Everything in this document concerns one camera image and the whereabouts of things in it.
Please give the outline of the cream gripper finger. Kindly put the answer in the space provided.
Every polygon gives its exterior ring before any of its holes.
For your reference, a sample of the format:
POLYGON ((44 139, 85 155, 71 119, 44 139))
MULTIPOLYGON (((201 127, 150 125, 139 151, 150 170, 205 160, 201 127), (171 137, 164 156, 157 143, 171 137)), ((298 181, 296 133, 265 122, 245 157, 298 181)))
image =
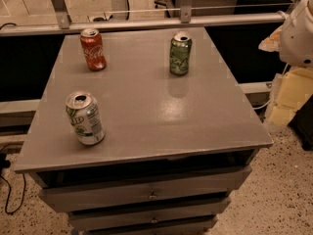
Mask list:
POLYGON ((278 52, 282 27, 276 28, 268 37, 260 42, 258 49, 266 52, 278 52))

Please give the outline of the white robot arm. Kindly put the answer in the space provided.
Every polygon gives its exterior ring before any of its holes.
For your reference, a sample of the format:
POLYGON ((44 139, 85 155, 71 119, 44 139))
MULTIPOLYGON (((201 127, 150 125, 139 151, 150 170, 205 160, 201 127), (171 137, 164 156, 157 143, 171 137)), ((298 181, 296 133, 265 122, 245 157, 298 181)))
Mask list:
POLYGON ((301 68, 313 68, 313 0, 300 0, 284 23, 260 42, 258 49, 278 52, 280 59, 301 68))

